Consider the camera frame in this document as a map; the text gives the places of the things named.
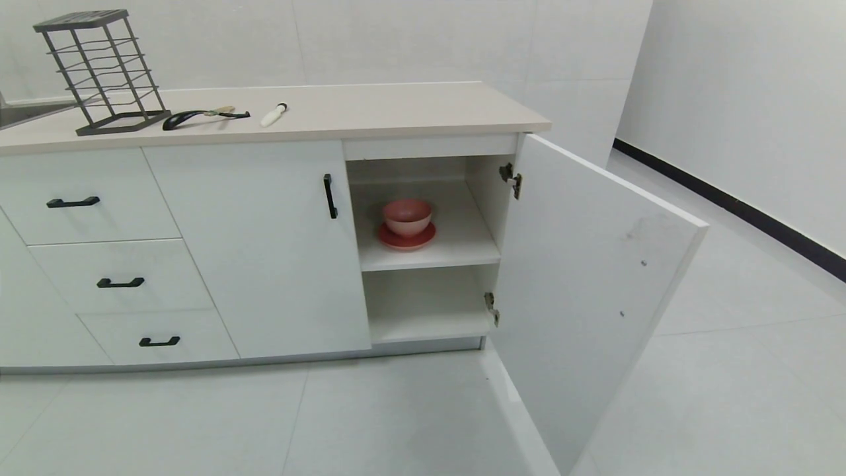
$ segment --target white tiled wall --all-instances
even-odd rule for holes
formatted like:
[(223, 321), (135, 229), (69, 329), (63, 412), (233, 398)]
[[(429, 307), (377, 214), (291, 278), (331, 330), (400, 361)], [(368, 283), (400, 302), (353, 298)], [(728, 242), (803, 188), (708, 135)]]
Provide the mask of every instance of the white tiled wall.
[(31, 26), (126, 8), (165, 89), (484, 80), (605, 165), (652, 0), (3, 0), (0, 91), (61, 97)]

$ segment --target black baseboard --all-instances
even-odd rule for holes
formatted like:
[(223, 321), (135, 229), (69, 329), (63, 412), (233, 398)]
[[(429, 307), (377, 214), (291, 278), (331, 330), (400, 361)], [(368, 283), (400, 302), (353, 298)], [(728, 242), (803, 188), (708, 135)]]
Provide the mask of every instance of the black baseboard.
[(837, 253), (763, 213), (761, 210), (752, 207), (749, 203), (738, 200), (715, 186), (697, 179), (693, 175), (664, 162), (648, 152), (641, 151), (639, 148), (619, 139), (614, 139), (614, 148), (634, 160), (643, 163), (646, 167), (655, 170), (659, 174), (665, 175), (684, 185), (695, 193), (714, 202), (719, 207), (725, 208), (746, 223), (781, 241), (785, 246), (811, 260), (814, 264), (833, 274), (839, 280), (846, 282), (846, 258), (839, 256)]

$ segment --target red bowl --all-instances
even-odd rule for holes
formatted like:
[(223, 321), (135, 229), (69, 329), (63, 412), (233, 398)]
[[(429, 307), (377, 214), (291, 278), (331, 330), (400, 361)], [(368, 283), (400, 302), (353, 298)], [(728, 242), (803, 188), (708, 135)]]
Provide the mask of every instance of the red bowl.
[(387, 227), (387, 224), (382, 224), (382, 226), (379, 227), (379, 241), (394, 250), (412, 252), (428, 245), (431, 239), (435, 237), (436, 232), (435, 224), (429, 223), (429, 225), (426, 226), (426, 229), (418, 235), (406, 237), (397, 235)]
[(423, 232), (429, 225), (431, 205), (415, 198), (397, 200), (382, 209), (382, 216), (392, 232), (411, 237)]

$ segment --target black metal rack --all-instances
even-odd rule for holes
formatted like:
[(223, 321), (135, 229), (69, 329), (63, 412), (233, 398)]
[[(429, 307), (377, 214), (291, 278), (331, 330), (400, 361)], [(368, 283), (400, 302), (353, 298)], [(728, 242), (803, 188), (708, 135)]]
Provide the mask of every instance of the black metal rack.
[[(42, 33), (47, 47), (68, 83), (67, 91), (74, 95), (88, 125), (76, 130), (78, 136), (133, 132), (170, 115), (153, 81), (144, 53), (138, 46), (138, 37), (129, 26), (127, 10), (98, 10), (65, 14), (34, 25)], [(114, 22), (120, 33), (116, 37), (109, 29)], [(105, 39), (85, 39), (102, 29)], [(59, 32), (69, 33), (69, 44), (56, 47)], [(107, 93), (125, 94), (126, 98), (110, 98)], [(154, 96), (152, 108), (145, 106), (145, 98)], [(92, 108), (105, 108), (108, 116), (95, 119)], [(131, 124), (124, 124), (128, 119)]]

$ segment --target white handle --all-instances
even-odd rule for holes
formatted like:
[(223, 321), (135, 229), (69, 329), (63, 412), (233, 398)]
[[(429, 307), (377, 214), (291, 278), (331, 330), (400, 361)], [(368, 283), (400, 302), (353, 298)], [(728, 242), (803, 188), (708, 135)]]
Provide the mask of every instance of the white handle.
[(282, 117), (282, 113), (284, 113), (288, 109), (287, 104), (279, 104), (273, 109), (271, 112), (267, 113), (265, 117), (261, 118), (261, 127), (267, 127), (268, 125), (273, 124), (277, 121), (277, 119)]

